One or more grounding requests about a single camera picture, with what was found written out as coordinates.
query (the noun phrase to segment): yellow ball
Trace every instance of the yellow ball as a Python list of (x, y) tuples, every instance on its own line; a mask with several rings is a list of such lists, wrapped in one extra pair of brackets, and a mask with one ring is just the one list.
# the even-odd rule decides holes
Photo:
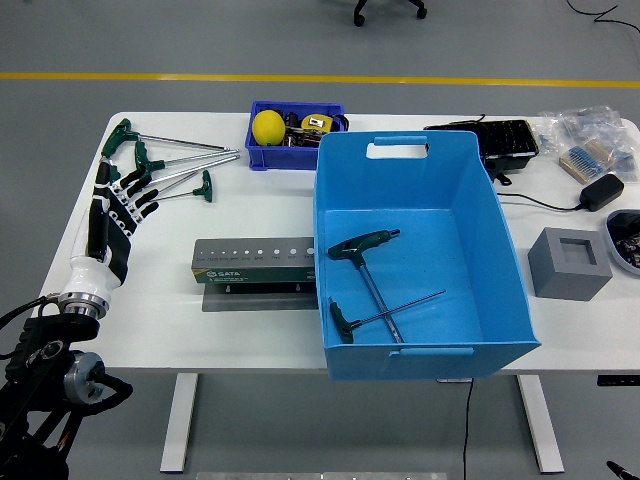
[(263, 110), (253, 118), (251, 132), (258, 145), (280, 145), (284, 139), (284, 120), (273, 110)]

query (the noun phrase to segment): table leg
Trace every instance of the table leg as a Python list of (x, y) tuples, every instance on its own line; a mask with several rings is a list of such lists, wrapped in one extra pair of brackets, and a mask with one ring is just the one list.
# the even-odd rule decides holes
[(538, 375), (518, 375), (540, 473), (564, 473), (560, 449)]
[(179, 373), (176, 378), (167, 438), (160, 464), (160, 471), (163, 473), (182, 473), (184, 470), (197, 385), (197, 373)]

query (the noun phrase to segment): tape measure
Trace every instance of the tape measure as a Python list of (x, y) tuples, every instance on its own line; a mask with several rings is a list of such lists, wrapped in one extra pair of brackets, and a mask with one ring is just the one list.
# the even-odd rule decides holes
[(331, 131), (331, 125), (333, 123), (333, 118), (328, 117), (327, 115), (321, 114), (312, 114), (307, 115), (302, 120), (300, 124), (300, 128), (303, 130), (317, 130), (324, 133), (329, 133)]

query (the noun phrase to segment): gray floor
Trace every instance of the gray floor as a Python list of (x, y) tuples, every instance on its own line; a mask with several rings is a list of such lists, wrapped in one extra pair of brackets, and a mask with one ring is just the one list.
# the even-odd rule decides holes
[[(284, 73), (637, 80), (640, 36), (561, 0), (0, 3), (2, 72)], [(640, 24), (634, 0), (611, 18)], [(574, 0), (602, 11), (611, 5)], [(347, 113), (535, 115), (609, 105), (640, 124), (637, 89), (353, 83), (0, 80), (0, 312), (35, 298), (108, 119), (119, 111), (248, 111), (256, 99), (338, 101)], [(2, 332), (2, 351), (22, 321)], [(134, 396), (88, 419), (71, 478), (158, 479), (174, 376), (126, 372)], [(543, 377), (567, 472), (640, 471), (640, 389)], [(467, 387), (204, 376), (184, 478), (201, 471), (441, 471), (462, 478)], [(517, 384), (477, 383), (469, 478), (536, 478)]]

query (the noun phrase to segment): bin handle hole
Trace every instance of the bin handle hole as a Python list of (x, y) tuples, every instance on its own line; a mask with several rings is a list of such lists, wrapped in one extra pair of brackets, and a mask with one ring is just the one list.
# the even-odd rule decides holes
[(424, 160), (429, 154), (429, 144), (418, 145), (367, 145), (367, 158), (370, 160), (384, 160), (394, 158), (409, 158)]

